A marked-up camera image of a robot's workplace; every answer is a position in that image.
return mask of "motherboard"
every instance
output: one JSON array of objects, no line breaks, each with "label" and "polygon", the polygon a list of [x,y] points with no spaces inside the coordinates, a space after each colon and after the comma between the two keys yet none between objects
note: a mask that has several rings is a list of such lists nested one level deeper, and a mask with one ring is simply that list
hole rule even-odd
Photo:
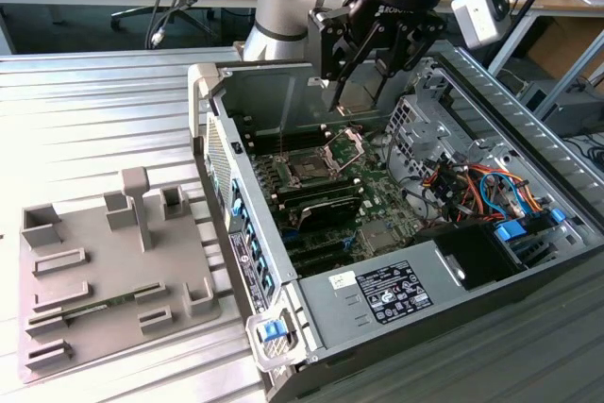
[{"label": "motherboard", "polygon": [[424,225],[387,171],[383,150],[352,126],[250,145],[256,178],[301,276],[392,252]]}]

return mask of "open computer chassis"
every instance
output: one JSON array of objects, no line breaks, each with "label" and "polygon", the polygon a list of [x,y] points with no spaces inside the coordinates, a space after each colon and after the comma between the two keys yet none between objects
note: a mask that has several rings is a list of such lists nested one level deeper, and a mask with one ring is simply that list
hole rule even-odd
[{"label": "open computer chassis", "polygon": [[516,302],[602,250],[599,176],[448,42],[377,102],[363,64],[336,112],[308,64],[246,65],[192,67],[190,120],[271,401]]}]

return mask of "chair wheel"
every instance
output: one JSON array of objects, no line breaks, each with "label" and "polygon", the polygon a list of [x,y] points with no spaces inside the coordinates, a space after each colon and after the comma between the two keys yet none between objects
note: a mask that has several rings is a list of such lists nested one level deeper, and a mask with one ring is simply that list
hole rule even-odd
[{"label": "chair wheel", "polygon": [[112,19],[111,20],[111,29],[119,32],[120,30],[122,30],[122,28],[120,27],[120,20],[119,19]]}]

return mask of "blue cable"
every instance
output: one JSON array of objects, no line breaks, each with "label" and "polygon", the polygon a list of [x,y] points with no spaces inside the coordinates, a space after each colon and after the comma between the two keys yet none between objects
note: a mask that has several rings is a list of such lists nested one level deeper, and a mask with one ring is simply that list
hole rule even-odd
[{"label": "blue cable", "polygon": [[513,184],[513,181],[508,176],[500,174],[499,172],[491,172],[490,174],[486,174],[485,176],[482,177],[482,180],[480,181],[480,195],[482,196],[482,199],[484,200],[484,203],[486,203],[489,207],[493,208],[494,210],[497,210],[501,214],[503,214],[503,218],[504,219],[506,219],[506,220],[508,219],[508,215],[507,215],[506,211],[504,211],[498,205],[495,205],[495,204],[491,203],[491,201],[486,196],[485,183],[486,183],[487,176],[489,176],[489,175],[499,176],[501,179],[503,179],[504,181],[506,181],[510,185],[510,187],[512,187],[513,194],[516,197],[516,200],[518,201],[518,204],[520,205],[520,208],[522,208],[522,211],[525,214],[532,214],[533,213],[533,210],[529,206],[529,204],[527,202],[525,202],[522,199],[522,197],[520,196],[520,193],[518,192],[518,189],[516,188],[516,185]]}]

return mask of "warning label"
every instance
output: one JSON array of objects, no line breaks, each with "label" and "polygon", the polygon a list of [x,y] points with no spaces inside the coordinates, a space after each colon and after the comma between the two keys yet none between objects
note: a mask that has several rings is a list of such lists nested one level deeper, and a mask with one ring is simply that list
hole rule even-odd
[{"label": "warning label", "polygon": [[382,325],[432,305],[408,261],[357,276],[357,283]]}]

